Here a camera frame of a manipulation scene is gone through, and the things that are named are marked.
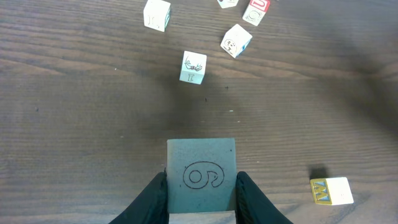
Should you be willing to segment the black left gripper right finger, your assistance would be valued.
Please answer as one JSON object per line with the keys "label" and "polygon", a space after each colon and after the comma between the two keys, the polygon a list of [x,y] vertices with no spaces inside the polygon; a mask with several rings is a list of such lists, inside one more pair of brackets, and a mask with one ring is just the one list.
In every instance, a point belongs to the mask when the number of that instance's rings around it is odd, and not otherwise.
{"label": "black left gripper right finger", "polygon": [[292,224],[244,171],[237,173],[235,192],[238,224]]}

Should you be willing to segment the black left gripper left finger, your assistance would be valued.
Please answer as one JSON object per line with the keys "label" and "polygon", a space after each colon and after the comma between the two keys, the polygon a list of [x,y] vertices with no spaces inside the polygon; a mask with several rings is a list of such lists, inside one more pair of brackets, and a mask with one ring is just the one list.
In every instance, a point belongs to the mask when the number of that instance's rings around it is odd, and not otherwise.
{"label": "black left gripper left finger", "polygon": [[167,205],[167,173],[163,171],[109,224],[168,224]]}

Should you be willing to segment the wooden block yellow S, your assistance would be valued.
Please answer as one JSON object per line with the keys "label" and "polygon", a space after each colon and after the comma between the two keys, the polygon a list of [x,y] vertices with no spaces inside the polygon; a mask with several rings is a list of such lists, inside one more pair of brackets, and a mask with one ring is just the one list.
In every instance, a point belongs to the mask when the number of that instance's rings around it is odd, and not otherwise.
{"label": "wooden block yellow S", "polygon": [[169,223],[236,223],[233,138],[167,141]]}

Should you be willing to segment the wooden block letter I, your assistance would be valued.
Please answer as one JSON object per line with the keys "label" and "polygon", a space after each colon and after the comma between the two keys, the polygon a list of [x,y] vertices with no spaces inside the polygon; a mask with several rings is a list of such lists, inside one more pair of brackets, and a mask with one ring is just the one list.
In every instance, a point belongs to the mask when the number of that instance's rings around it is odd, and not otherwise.
{"label": "wooden block letter I", "polygon": [[195,52],[184,51],[179,80],[201,85],[206,70],[207,56]]}

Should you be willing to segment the wooden block red U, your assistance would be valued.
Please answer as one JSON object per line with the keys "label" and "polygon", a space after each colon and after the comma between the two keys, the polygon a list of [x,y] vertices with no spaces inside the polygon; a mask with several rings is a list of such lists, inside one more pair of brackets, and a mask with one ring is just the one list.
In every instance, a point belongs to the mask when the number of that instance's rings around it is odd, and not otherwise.
{"label": "wooden block red U", "polygon": [[258,26],[270,5],[270,0],[250,0],[242,19],[254,26]]}

